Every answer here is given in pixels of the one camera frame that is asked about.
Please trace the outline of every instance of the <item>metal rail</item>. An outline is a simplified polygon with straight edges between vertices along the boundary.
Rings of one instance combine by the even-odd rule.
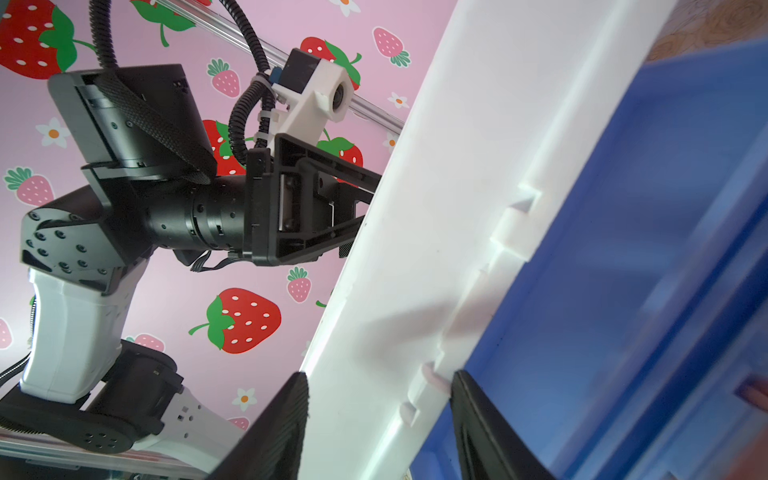
[[[250,53],[245,38],[231,20],[222,17],[216,12],[212,12],[194,0],[158,0],[158,2],[170,8],[177,14],[191,20],[198,27],[204,28],[241,50]],[[264,48],[264,53],[266,53],[266,58],[270,63],[279,67],[284,66],[288,59],[288,54],[274,45],[265,42],[262,38],[260,38],[260,40],[261,45]],[[365,118],[366,120],[374,121],[396,134],[400,134],[402,131],[402,120],[386,113],[381,108],[376,107],[374,104],[357,94],[353,98],[352,105],[350,105],[349,108],[358,116]]]
[[[0,430],[0,455],[59,468],[81,466],[191,480],[202,480],[206,476],[180,460],[151,452],[129,450],[118,455],[104,455],[87,452],[48,435],[27,435],[9,430]]]

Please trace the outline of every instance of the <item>red strawberry print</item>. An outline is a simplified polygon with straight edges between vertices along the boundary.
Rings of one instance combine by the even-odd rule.
[[[323,129],[323,133],[326,135],[328,140],[321,140],[317,142],[317,147],[320,150],[331,155],[335,155],[342,160],[357,165],[358,167],[362,167],[362,152],[357,146],[355,146],[355,144],[344,137],[336,137],[331,140],[330,135],[328,135],[328,131],[325,129]],[[344,180],[339,180],[338,178],[336,180],[343,184],[347,183]]]
[[[15,190],[16,197],[25,204],[39,207],[54,199],[48,179],[42,175],[33,175],[29,168],[8,170],[8,176],[3,180],[8,189]]]
[[[360,88],[360,72],[358,72],[357,68],[354,68],[352,65],[360,61],[362,58],[361,54],[357,54],[354,60],[349,61],[341,48],[325,40],[320,40],[317,37],[304,38],[301,42],[300,49],[306,53],[311,53],[316,57],[341,65],[349,74],[349,79],[352,81],[352,86],[355,90]]]
[[[203,120],[203,126],[214,151],[214,158],[217,163],[216,175],[245,175],[245,168],[232,155],[229,127],[215,120]]]
[[[210,342],[227,353],[252,349],[275,333],[282,319],[277,305],[241,288],[220,293],[206,315],[208,323],[194,327],[189,334],[207,326]]]
[[[46,80],[67,71],[80,44],[67,15],[49,0],[11,0],[0,17],[0,65],[28,78]]]
[[[128,337],[126,340],[128,342],[133,342],[136,345],[146,346],[148,349],[157,350],[158,352],[165,350],[165,343],[156,336],[149,335],[148,333],[142,333],[135,339]]]
[[[312,282],[306,278],[306,270],[296,267],[288,274],[288,293],[297,303],[302,303],[310,294]]]
[[[411,63],[411,55],[403,50],[402,41],[384,28],[373,29],[373,41],[379,52],[387,57],[393,65],[407,68]]]
[[[7,349],[12,343],[13,335],[11,335],[11,329],[8,328],[5,320],[0,319],[0,350]]]
[[[221,58],[218,60],[211,58],[208,74],[213,77],[210,79],[210,84],[227,97],[237,98],[240,94],[240,78],[237,77],[237,73],[230,70],[230,64],[224,63]]]
[[[170,8],[160,5],[157,0],[131,0],[131,4],[144,20],[160,24],[160,41],[164,47],[170,47],[168,40],[165,39],[165,27],[173,31],[184,31],[194,27],[191,20],[187,20],[174,13]]]
[[[238,429],[248,430],[248,427],[250,427],[250,420],[245,417],[236,417],[234,419],[227,419],[227,421]]]

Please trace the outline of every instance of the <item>pink strawberry print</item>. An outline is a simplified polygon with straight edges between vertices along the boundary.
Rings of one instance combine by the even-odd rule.
[[[40,207],[54,199],[53,189],[48,179],[42,175],[32,174],[29,168],[18,167],[16,170],[8,170],[5,177],[5,185],[9,190],[16,192],[19,201]]]
[[[238,429],[248,430],[248,427],[250,427],[250,420],[245,417],[236,417],[234,419],[227,419],[227,421]]]
[[[288,293],[297,303],[302,303],[310,295],[312,282],[306,276],[306,270],[299,267],[291,270],[288,275]]]
[[[240,94],[240,78],[233,70],[230,70],[230,64],[224,63],[224,60],[210,60],[208,64],[208,74],[213,77],[210,84],[227,97],[237,98]]]
[[[393,65],[407,68],[411,63],[411,55],[403,49],[402,41],[381,27],[373,29],[373,41],[379,52],[387,57]]]
[[[147,333],[142,333],[135,339],[128,337],[126,340],[128,342],[136,343],[136,345],[146,346],[148,349],[157,350],[158,352],[165,350],[165,343],[163,343],[162,340]]]
[[[7,349],[12,343],[13,335],[11,335],[11,329],[8,328],[5,320],[0,319],[0,350]]]

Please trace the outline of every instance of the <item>green strawberry leaf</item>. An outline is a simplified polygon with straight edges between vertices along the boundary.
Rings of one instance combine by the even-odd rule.
[[[327,154],[331,154],[334,156],[339,154],[338,150],[333,150],[333,144],[331,144],[330,140],[321,140],[317,142],[317,147],[320,150],[326,152]]]
[[[224,141],[230,140],[230,127],[227,124],[223,124],[220,121],[216,122],[216,131],[224,139]]]
[[[3,178],[9,190],[18,190],[25,180],[32,176],[32,170],[18,167],[16,170],[8,170],[8,176]]]
[[[61,34],[55,30],[46,30],[42,32],[38,37],[38,41],[41,41],[52,48],[59,48],[63,43]]]
[[[72,24],[72,20],[70,20],[64,12],[59,10],[58,7],[54,7],[53,12],[51,13],[51,23],[53,23],[54,30],[61,35],[62,38],[66,38],[69,41],[72,40],[74,37],[74,25]]]
[[[398,67],[403,67],[403,68],[407,68],[408,64],[411,63],[411,59],[409,58],[407,51],[400,52],[400,54],[397,55],[396,57],[390,58],[390,61],[393,64],[397,65]]]
[[[354,143],[352,143],[351,141],[347,140],[344,137],[334,138],[333,140],[331,140],[331,145],[336,151],[336,155],[338,155],[340,151],[347,151],[350,148],[355,146]]]
[[[219,347],[219,350],[224,348],[224,331],[223,330],[216,330],[212,326],[209,326],[208,339],[215,346]]]
[[[170,8],[161,5],[160,2],[156,2],[154,7],[157,9],[157,14],[160,16],[160,21],[167,25],[169,21],[173,21],[174,16],[178,16]]]
[[[354,68],[352,65],[348,65],[346,67],[346,73],[349,74],[349,79],[360,85],[360,72],[357,71],[357,68]]]
[[[211,77],[215,77],[219,73],[219,69],[216,65],[216,60],[213,60],[211,58],[210,63],[208,64],[208,74]]]
[[[222,309],[223,309],[223,302],[221,301],[221,297],[217,296],[216,299],[208,306],[208,310],[206,310],[205,312],[205,315],[208,318],[208,323],[209,323],[209,326],[208,326],[209,338],[210,338],[211,330],[223,331],[227,327],[230,327],[235,324],[235,321],[232,319],[231,316],[222,314],[221,312]]]
[[[194,27],[194,22],[180,15],[172,15],[171,17],[166,18],[163,21],[163,24],[173,31],[184,31]]]
[[[139,15],[141,15],[147,22],[161,23],[163,21],[163,12],[159,8],[156,8],[161,5],[155,4],[155,6],[152,6],[141,0],[131,0],[131,3],[136,8],[136,11],[139,12]]]
[[[233,155],[232,153],[232,146],[230,145],[230,142],[225,141],[221,144],[219,147],[219,155],[222,157],[231,157]]]
[[[347,65],[349,65],[349,59],[346,57],[346,53],[344,53],[344,51],[341,48],[335,46],[334,44],[328,41],[326,41],[326,47],[328,47],[328,51],[330,51],[331,54],[333,54],[333,56],[336,57],[337,64],[343,67],[346,67]]]
[[[60,45],[56,50],[56,63],[61,71],[67,71],[75,60],[78,59],[78,50],[71,41]]]

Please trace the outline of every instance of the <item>black cable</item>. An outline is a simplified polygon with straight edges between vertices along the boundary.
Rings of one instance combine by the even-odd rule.
[[[112,2],[91,0],[88,15],[91,20],[91,36],[96,49],[96,58],[102,68],[117,68],[118,59],[112,46],[112,30],[110,26],[110,10]]]
[[[260,81],[252,81],[245,92],[237,99],[232,114],[230,115],[230,146],[232,155],[245,166],[248,148],[245,145],[245,124],[257,103],[261,101],[262,110],[270,111],[275,108],[275,97],[266,85]],[[262,118],[259,122],[259,131],[269,133],[270,119]],[[266,140],[259,138],[256,140],[257,148],[266,147]]]
[[[194,172],[184,175],[186,180],[195,184],[210,184],[211,178],[216,176],[216,160],[211,151],[147,105],[146,101],[139,98],[120,79],[118,61],[112,45],[110,10],[111,0],[90,1],[91,35],[99,65],[104,69],[96,78],[96,86],[118,107],[127,120],[132,121],[195,169]]]
[[[225,258],[224,260],[221,260],[216,266],[204,266],[205,263],[210,258],[210,254],[211,254],[211,251],[208,250],[206,253],[203,253],[202,255],[200,255],[197,258],[197,260],[195,260],[192,263],[192,266],[190,267],[190,270],[193,271],[193,272],[196,272],[196,273],[199,273],[199,272],[210,272],[210,271],[213,271],[213,270],[222,269],[222,268],[226,267],[227,265],[231,265],[232,263],[249,261],[248,259],[245,259],[245,258]]]
[[[265,80],[269,81],[269,76],[266,74],[266,71],[270,69],[270,63],[266,59],[264,49],[261,46],[261,41],[259,40],[259,37],[257,37],[256,32],[253,31],[253,27],[248,21],[248,17],[245,16],[243,10],[240,9],[236,0],[221,0],[221,5],[227,9],[227,12],[229,12],[230,16],[235,21],[235,25],[240,29],[240,33],[245,37],[248,48],[253,55],[253,60],[256,61],[256,67],[259,69],[259,74],[261,74]],[[248,152],[245,145],[245,123],[259,100],[261,100],[262,110],[272,111],[272,109],[275,108],[275,98],[270,89],[261,84],[261,82],[251,82],[238,99],[230,116],[229,133],[232,154],[243,166],[245,166],[246,152]],[[262,118],[259,120],[259,132],[269,134],[269,118]],[[266,140],[262,138],[256,140],[257,148],[265,148],[266,146]]]
[[[245,16],[243,10],[240,9],[235,0],[221,0],[221,5],[227,9],[227,12],[235,21],[235,25],[240,29],[240,33],[245,37],[245,42],[248,44],[250,53],[253,55],[253,60],[256,61],[256,67],[262,72],[269,70],[270,63],[266,59],[264,49],[261,47],[261,41],[256,36],[256,32],[253,31],[253,27],[250,26],[248,17]]]

